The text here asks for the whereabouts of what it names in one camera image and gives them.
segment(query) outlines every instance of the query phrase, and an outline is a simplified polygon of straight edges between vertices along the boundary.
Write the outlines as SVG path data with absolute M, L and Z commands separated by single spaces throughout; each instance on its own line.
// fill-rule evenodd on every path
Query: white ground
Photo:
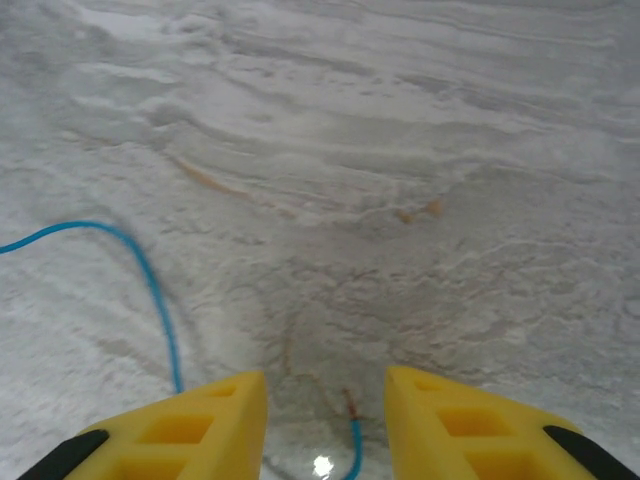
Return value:
M 347 469 L 344 386 L 361 478 L 390 478 L 394 363 L 565 415 L 640 469 L 638 32 L 636 0 L 0 0 L 0 243 L 135 233 L 188 386 L 267 372 L 288 478 Z M 170 385 L 116 242 L 0 265 L 11 480 Z

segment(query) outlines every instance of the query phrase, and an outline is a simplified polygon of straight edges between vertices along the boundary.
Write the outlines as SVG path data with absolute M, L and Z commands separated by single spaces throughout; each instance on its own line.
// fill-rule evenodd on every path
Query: black rubber edge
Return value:
M 584 435 L 548 425 L 544 431 L 597 480 L 640 480 L 609 452 Z
M 70 438 L 27 470 L 18 480 L 64 480 L 109 438 L 106 430 L 91 430 Z

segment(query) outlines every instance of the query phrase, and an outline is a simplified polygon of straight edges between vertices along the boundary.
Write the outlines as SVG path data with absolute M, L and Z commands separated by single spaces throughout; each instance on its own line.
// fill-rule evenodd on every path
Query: blue wire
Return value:
M 345 475 L 342 480 L 356 480 L 356 478 L 358 478 L 358 475 L 360 475 L 360 470 L 362 469 L 362 457 L 364 453 L 362 447 L 362 431 L 360 430 L 360 420 L 351 420 L 351 435 L 353 437 L 353 449 L 355 450 L 355 456 L 353 458 L 351 470 L 349 470 L 347 475 Z
M 171 315 L 169 314 L 169 309 L 167 308 L 166 302 L 164 300 L 162 289 L 160 288 L 160 284 L 158 283 L 158 280 L 153 273 L 151 264 L 147 260 L 147 257 L 145 256 L 142 248 L 140 248 L 138 243 L 131 236 L 127 235 L 122 230 L 114 226 L 100 222 L 85 220 L 75 222 L 62 222 L 47 228 L 43 228 L 42 230 L 29 235 L 22 240 L 10 243 L 9 245 L 0 245 L 0 255 L 19 250 L 22 247 L 26 247 L 27 245 L 40 240 L 43 237 L 46 237 L 47 235 L 51 235 L 52 233 L 61 232 L 63 230 L 70 230 L 73 228 L 93 228 L 109 233 L 120 240 L 122 243 L 124 243 L 133 252 L 147 281 L 147 285 L 149 287 L 149 290 L 151 291 L 151 296 L 153 297 L 153 302 L 158 311 L 158 314 L 160 315 L 160 319 L 162 320 L 162 327 L 164 328 L 164 334 L 167 337 L 167 345 L 169 348 L 171 375 L 173 378 L 175 392 L 182 393 L 184 391 L 184 384 L 182 381 L 182 374 L 180 372 L 180 356 L 178 355 L 178 344 L 176 342 L 176 336 L 173 330 L 173 324 L 171 322 Z

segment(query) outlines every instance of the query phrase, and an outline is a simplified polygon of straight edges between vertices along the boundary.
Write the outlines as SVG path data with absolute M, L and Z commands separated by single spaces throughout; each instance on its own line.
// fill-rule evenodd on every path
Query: blue cable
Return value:
M 147 286 L 151 291 L 153 302 L 158 311 L 158 314 L 160 315 L 160 319 L 162 320 L 162 327 L 164 329 L 164 334 L 167 337 L 167 344 L 169 348 L 171 375 L 173 378 L 175 392 L 182 393 L 184 391 L 184 384 L 182 381 L 182 374 L 180 372 L 180 356 L 178 355 L 178 344 L 176 342 L 176 335 L 174 333 L 173 324 L 171 322 L 171 315 L 169 314 L 169 309 L 167 308 L 166 302 L 164 300 L 162 289 L 160 288 L 160 284 L 158 283 L 158 280 L 153 273 L 151 264 L 147 260 L 147 257 L 145 256 L 140 245 L 138 245 L 138 243 L 131 236 L 127 235 L 122 230 L 114 226 L 100 222 L 85 220 L 79 220 L 75 222 L 62 222 L 47 228 L 43 228 L 33 235 L 29 235 L 28 237 L 25 237 L 22 240 L 18 240 L 14 243 L 10 243 L 9 245 L 0 245 L 0 255 L 19 250 L 22 247 L 26 247 L 27 245 L 40 240 L 43 237 L 51 235 L 52 233 L 61 232 L 63 230 L 70 230 L 73 228 L 93 228 L 109 233 L 120 240 L 122 243 L 124 243 L 133 252 L 147 281 Z
M 353 437 L 353 449 L 355 450 L 355 456 L 353 458 L 353 464 L 351 470 L 344 476 L 342 480 L 356 480 L 360 475 L 362 469 L 362 431 L 360 430 L 360 420 L 357 418 L 351 420 L 351 436 Z

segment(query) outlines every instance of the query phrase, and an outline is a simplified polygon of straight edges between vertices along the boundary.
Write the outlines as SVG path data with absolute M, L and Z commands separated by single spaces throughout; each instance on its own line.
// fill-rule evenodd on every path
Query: black edge strip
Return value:
M 18 480 L 64 480 L 109 438 L 106 430 L 92 430 L 70 438 L 27 470 Z
M 544 431 L 597 480 L 640 480 L 593 440 L 554 425 L 544 427 Z

